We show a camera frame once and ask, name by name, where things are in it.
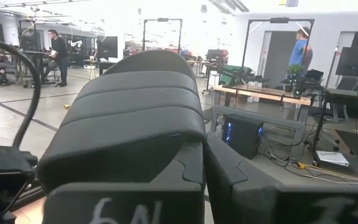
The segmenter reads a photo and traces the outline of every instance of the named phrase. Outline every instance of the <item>black metal stand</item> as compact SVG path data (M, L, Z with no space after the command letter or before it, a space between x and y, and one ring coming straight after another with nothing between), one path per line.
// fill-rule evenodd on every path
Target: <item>black metal stand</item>
M316 134L313 138L313 143L310 147L312 155L313 155L313 164L315 166L318 165L318 156L316 153L316 146L317 142L319 140L319 135L321 132L321 129L323 128L323 121L324 121L324 114L327 108L327 103L337 103L337 104L344 104L344 105L352 105L354 103L358 104L358 93L350 90L331 90L334 91L334 93L330 93L330 91L327 92L326 97L324 99L323 107L321 108L321 114L320 119L318 122Z
M248 26L247 26L247 35L246 35L246 43L244 45L244 52L242 54L242 63L241 63L241 70L244 68L244 62L246 60L246 51L247 51L247 44L248 44L248 37L249 37L249 28L253 22L269 22L273 24L287 24L288 22L309 22L310 23L310 34L311 30L313 28L314 19L290 19L287 17L279 17L279 18L271 18L271 19L250 19L248 20Z
M206 91L207 91L207 92L213 91L212 88L211 88L211 89L209 88L209 80L210 80L210 78L211 78L211 67L212 67L212 66L214 66L214 67L216 67L216 68L219 67L219 65L205 65L205 66L206 66L205 75L206 75L207 80L206 80L206 88L205 88L205 90L203 90L202 94L204 94Z

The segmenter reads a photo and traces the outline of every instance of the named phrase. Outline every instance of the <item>black cable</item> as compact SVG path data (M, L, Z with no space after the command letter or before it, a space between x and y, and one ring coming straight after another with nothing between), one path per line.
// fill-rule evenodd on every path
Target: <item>black cable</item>
M297 162L294 162L294 161L292 161L289 157L287 157L287 158L285 158L285 159L281 159L281 158L279 158L279 157L274 157L274 156L268 156L268 155L266 155L266 154L263 154L263 153L259 153L259 154L261 154L261 155L263 155L264 157L266 157L267 159L269 159L271 162L273 162L276 166L279 166L279 167L282 167L282 168L284 168L286 171L288 171L288 172L290 172L290 173L292 173L292 174L294 174L294 175L297 175L298 177L307 177L307 178L313 178L313 177L319 177L319 176L330 176L330 177L335 177L335 178L337 178L337 179L339 179L339 180L341 180L341 181L343 181L343 182L347 182L346 180L344 180L344 179L342 179L342 178L340 178L340 177L337 177L337 176L335 176L335 175L331 175L331 174L318 174L318 175L314 175L310 170L308 170L308 169L300 169L299 167L297 167ZM281 164L279 164L279 163L277 163L276 161L280 161L281 160L281 162L283 162L284 163L284 165L281 165ZM292 171L292 170L290 170L290 169L288 169L288 165L289 164L291 164L292 166L293 166L293 168L295 168L295 169L299 169L299 170L306 170L307 172L309 172L309 174L312 176L312 177L308 177L308 176L305 176L305 175L303 175L303 174L298 174L298 173L296 173L296 172L294 172L294 171Z
M272 142L272 143L274 143L274 144L276 144L276 145L278 145L278 146L283 146L283 147L299 146L300 144L302 144L302 143L305 141L305 139L308 139L308 138L311 136L311 133L313 132L313 128L314 128L314 126L315 126L316 124L317 124L317 123L314 123L314 124L312 125L311 131L310 131L309 135L307 135L306 138L305 138L305 132L306 132L306 128L305 128L305 131L303 132L303 137L302 137L301 141L298 142L298 143L296 143L296 144L292 144L292 143L291 143L291 144L284 144L284 143L278 142L278 141L276 141L276 140L274 140L274 139L272 139L272 138L270 138L270 137L268 137L268 136L266 136L266 135L264 135L264 138L266 138L266 140L268 140L268 141L270 141L270 142Z
M22 53L20 53L17 49L15 49L13 46L9 45L9 44L5 44L4 42L0 41L0 49L3 49L7 52L9 52L10 54L13 54L14 56L18 57L19 59L21 59L24 64L30 69L30 72L32 74L32 78L34 80L34 92L32 95L32 99L30 102L30 107L29 110L27 112L27 116L23 119L23 122L19 128L19 130L16 133L16 136L13 140L13 147L19 148L24 134L27 131L27 128L30 125L30 122L35 114L35 111L38 107L38 102L41 96L41 83L40 83L40 76L38 74L37 69L35 68L34 64Z

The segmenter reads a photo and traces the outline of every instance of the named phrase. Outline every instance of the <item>ceiling light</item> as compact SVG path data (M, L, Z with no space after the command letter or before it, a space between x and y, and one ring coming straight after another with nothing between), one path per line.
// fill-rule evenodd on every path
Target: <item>ceiling light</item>
M72 1L70 1L70 0L50 0L50 1L47 1L47 3L49 3L49 4L66 3L66 2L72 2Z
M206 13L206 12L207 12L206 5L201 5L201 12L202 12L202 13Z
M17 3L17 4L9 4L10 7L21 7L21 6L25 6L24 3Z
M26 3L25 5L26 6L36 6L36 5L39 5L39 4L44 4L43 2L29 2L29 3Z

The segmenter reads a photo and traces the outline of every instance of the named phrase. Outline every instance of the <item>ceiling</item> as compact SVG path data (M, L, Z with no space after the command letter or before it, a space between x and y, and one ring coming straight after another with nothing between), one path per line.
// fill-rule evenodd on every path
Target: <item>ceiling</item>
M35 14L38 20L67 22L83 30L95 31L97 27L106 29L119 22L125 33L125 40L138 43L142 41L144 19L178 18L183 19L182 48L198 48L204 51L204 48L218 47L218 42L220 47L230 43L233 17L222 13L210 0L125 0L119 1L119 4L115 2L117 1L0 0L0 10L34 16L31 6L37 5L40 9ZM206 13L201 12L202 5L207 7ZM149 43L147 45L176 46L179 30L178 22L148 22L146 39Z

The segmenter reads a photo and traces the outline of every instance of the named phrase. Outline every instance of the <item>floor stripe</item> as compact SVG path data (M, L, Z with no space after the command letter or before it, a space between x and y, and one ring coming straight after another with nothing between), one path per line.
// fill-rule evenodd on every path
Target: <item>floor stripe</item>
M22 113L22 112L20 112L20 111L18 111L18 110L15 110L15 109L13 109L13 108L11 108L11 107L9 107L9 106L6 106L6 105L4 105L4 104L2 104L2 103L0 103L0 107L3 107L3 108L5 108L5 109L7 109L7 110L9 110L9 111L12 111L13 113L18 114L18 115L20 115L20 116L23 116L23 117L26 117L26 116L27 116L25 113ZM58 129L58 128L53 127L53 126L50 125L50 124L44 123L44 122L42 122L42 121L40 121L40 120L38 120L38 119L34 119L34 118L33 118L32 121L34 121L35 123L40 124L40 125L42 125L42 126L48 128L48 129L51 129L52 131L57 131L57 129Z
M75 78L82 78L82 79L85 79L85 80L90 80L89 78L85 78L85 77L78 77L76 75L67 75L69 77L75 77Z
M70 96L70 95L77 95L79 93L66 93L66 94L61 94L61 95L53 95L53 96L41 96L40 99L45 99L45 98L53 98L53 97L59 97L59 96ZM20 101L26 101L26 100L32 100L32 98L28 98L28 99L22 99L22 100L9 100L9 101L2 101L0 103L13 103L13 102L20 102Z

